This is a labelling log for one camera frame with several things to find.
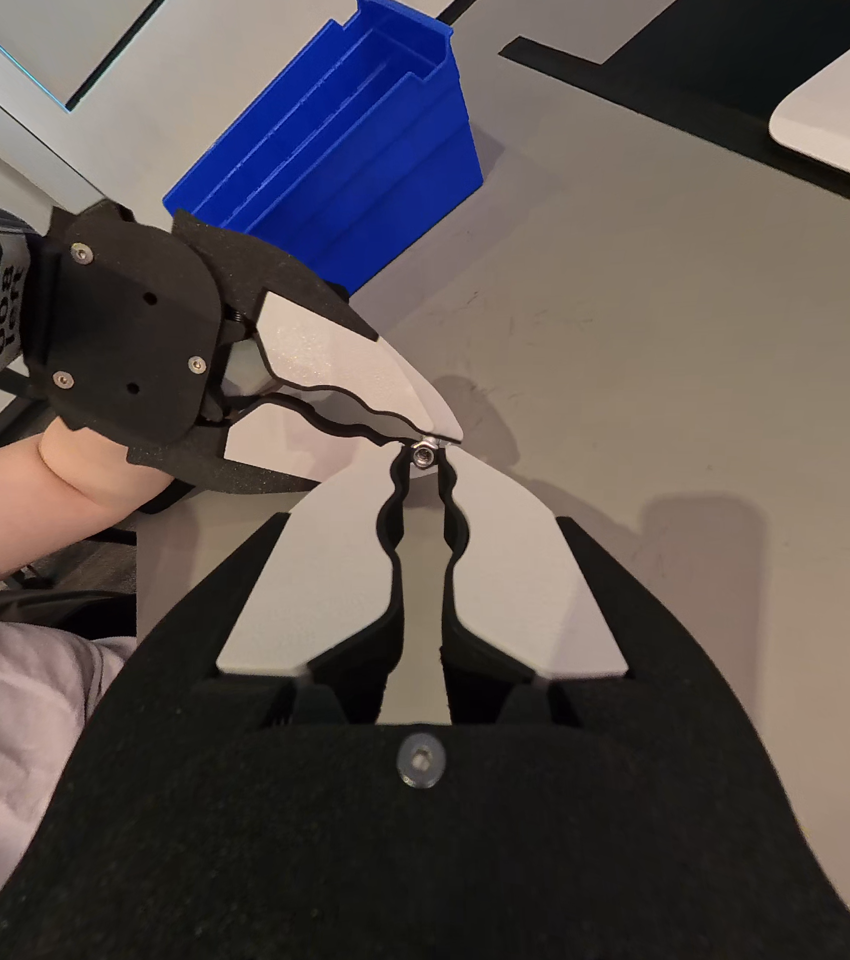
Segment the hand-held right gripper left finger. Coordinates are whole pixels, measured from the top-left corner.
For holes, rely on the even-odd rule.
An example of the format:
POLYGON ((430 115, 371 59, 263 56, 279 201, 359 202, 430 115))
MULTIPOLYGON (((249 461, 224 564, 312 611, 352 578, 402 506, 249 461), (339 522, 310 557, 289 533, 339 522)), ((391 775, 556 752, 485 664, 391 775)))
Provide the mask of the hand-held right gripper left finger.
POLYGON ((361 453, 292 508, 217 657, 222 674, 302 677, 386 614, 396 558, 380 523, 406 463, 407 450, 361 453))

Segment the window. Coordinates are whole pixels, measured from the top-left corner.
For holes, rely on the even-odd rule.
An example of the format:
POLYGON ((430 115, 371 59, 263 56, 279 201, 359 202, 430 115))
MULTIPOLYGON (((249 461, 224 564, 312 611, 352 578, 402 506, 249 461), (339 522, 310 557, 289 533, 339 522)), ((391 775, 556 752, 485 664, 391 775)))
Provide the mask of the window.
POLYGON ((0 55, 72 112, 162 1, 0 1, 0 55))

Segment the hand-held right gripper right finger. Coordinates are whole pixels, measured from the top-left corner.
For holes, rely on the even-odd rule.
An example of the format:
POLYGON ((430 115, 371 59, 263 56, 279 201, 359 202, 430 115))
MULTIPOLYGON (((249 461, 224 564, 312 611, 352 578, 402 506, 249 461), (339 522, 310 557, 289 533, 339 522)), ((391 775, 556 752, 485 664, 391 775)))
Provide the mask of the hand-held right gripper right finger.
POLYGON ((463 450, 444 451, 453 546, 451 624, 543 681, 623 677, 628 666, 554 513, 463 450))

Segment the blue plastic bin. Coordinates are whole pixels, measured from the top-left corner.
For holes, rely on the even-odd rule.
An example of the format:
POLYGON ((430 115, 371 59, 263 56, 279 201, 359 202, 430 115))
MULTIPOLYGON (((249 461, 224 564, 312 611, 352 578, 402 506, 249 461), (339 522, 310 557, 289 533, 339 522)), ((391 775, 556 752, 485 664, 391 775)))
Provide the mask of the blue plastic bin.
POLYGON ((354 293, 483 183, 453 30, 398 2, 329 21, 164 198, 354 293))

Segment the person's left forearm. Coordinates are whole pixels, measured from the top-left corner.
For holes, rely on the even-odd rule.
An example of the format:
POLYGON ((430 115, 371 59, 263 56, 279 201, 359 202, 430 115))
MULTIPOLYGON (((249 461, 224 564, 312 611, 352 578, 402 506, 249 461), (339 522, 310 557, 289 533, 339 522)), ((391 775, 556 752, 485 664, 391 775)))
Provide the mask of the person's left forearm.
POLYGON ((0 448, 0 580, 122 522, 172 477, 128 461, 128 449, 58 418, 0 448))

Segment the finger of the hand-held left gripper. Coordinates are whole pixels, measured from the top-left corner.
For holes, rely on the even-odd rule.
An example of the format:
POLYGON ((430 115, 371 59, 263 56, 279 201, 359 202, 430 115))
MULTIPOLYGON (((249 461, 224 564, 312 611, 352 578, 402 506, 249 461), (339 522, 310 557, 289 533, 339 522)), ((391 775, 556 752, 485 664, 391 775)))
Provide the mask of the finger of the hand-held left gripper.
POLYGON ((443 396, 389 342, 275 292, 264 294, 251 335, 231 346, 221 390, 239 409, 269 398, 375 437, 464 438, 443 396))
POLYGON ((373 446, 421 438, 400 419, 374 414, 344 393, 280 391, 230 427, 224 458, 323 482, 373 446))

